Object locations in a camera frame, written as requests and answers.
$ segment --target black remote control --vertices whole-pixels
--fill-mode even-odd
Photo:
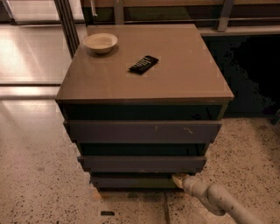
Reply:
[[[151,57],[150,55],[147,55],[147,56],[143,57],[142,59],[140,59],[129,70],[132,73],[143,74],[157,63],[158,63],[158,59]]]

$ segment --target terrazzo floor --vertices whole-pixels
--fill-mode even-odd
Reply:
[[[183,192],[97,192],[62,123],[52,100],[0,101],[1,224],[235,223]],[[224,185],[264,223],[279,223],[279,124],[223,119],[206,157],[198,177]]]

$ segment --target dresser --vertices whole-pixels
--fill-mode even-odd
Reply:
[[[89,26],[118,43],[103,55],[80,44],[56,102],[98,189],[175,188],[201,172],[234,96],[193,24]],[[159,59],[143,75],[129,68]]]

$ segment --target brown tabletop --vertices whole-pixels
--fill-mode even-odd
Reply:
[[[57,102],[226,102],[234,98],[193,24],[89,26],[87,34],[112,33],[110,53],[80,44]],[[143,56],[159,62],[143,75],[129,68]]]

